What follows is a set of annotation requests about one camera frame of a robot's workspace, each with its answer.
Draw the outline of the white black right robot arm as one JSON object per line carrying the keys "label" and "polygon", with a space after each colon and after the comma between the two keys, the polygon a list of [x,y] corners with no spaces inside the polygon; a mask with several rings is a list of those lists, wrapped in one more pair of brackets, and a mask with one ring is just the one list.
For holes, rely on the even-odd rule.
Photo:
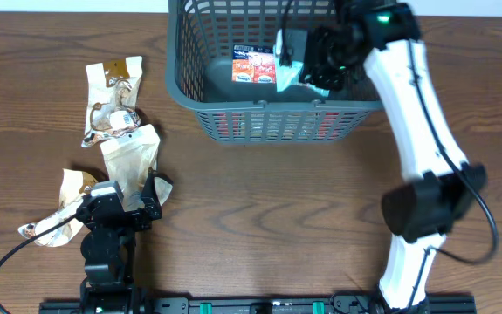
{"label": "white black right robot arm", "polygon": [[403,184],[382,197],[392,238],[372,313],[428,313],[431,264],[456,221],[482,204],[485,168],[455,141],[433,88],[422,33],[405,3],[338,1],[337,24],[311,31],[301,80],[339,91],[362,68],[382,102],[397,145]]}

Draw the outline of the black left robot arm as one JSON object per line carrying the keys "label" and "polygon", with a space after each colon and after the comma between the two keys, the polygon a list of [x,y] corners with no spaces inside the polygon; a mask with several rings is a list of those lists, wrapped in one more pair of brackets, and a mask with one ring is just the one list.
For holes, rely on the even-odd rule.
{"label": "black left robot arm", "polygon": [[90,314],[151,313],[152,301],[134,284],[134,256],[138,232],[149,230],[162,217],[155,192],[157,172],[150,168],[141,192],[143,206],[127,211],[117,181],[94,185],[77,209],[77,220],[89,233],[80,251],[85,259],[86,282],[79,311]]}

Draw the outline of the teal small snack packet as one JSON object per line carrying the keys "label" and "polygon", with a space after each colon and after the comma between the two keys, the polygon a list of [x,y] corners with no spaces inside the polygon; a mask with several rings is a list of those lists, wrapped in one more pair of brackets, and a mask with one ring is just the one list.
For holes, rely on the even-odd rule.
{"label": "teal small snack packet", "polygon": [[299,86],[299,87],[306,87],[309,90],[316,92],[322,97],[327,97],[330,93],[328,90],[321,89],[309,83],[299,82],[299,76],[303,72],[303,67],[304,67],[303,63],[299,61],[293,61],[290,66],[276,65],[277,92],[283,92],[292,86]]}

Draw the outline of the blue tissue multipack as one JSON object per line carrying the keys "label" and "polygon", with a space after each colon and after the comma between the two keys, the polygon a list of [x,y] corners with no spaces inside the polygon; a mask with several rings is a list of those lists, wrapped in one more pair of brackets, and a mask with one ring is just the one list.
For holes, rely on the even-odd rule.
{"label": "blue tissue multipack", "polygon": [[232,82],[274,84],[276,65],[272,48],[236,44],[232,50]]}

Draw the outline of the orange yellow cracker package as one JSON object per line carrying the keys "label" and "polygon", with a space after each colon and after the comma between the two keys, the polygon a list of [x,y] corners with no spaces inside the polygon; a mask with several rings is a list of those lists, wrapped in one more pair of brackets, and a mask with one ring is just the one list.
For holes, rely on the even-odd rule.
{"label": "orange yellow cracker package", "polygon": [[337,140],[351,122],[342,113],[213,113],[206,131],[221,141]]}

